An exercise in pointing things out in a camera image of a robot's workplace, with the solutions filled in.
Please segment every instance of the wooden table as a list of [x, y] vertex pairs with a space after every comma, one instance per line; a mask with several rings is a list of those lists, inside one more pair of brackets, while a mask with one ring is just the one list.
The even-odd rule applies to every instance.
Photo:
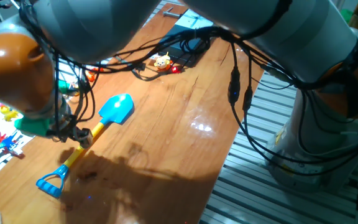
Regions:
[[[166, 34], [176, 19], [163, 17], [162, 11], [171, 6], [126, 49]], [[185, 9], [175, 5], [172, 12]], [[247, 57], [237, 56], [244, 92]], [[39, 190], [35, 182], [54, 171], [77, 143], [42, 138], [28, 143], [26, 157], [13, 158], [0, 171], [4, 224], [197, 223], [238, 130], [227, 102], [232, 67], [229, 44], [217, 39], [195, 68], [179, 75], [153, 82], [140, 81], [131, 72], [101, 76], [95, 87], [96, 109], [113, 95], [129, 93], [134, 114], [122, 126], [110, 125], [75, 164], [60, 199]], [[253, 77], [259, 79], [261, 69], [253, 68]], [[98, 121], [96, 115], [85, 126], [92, 128]]]

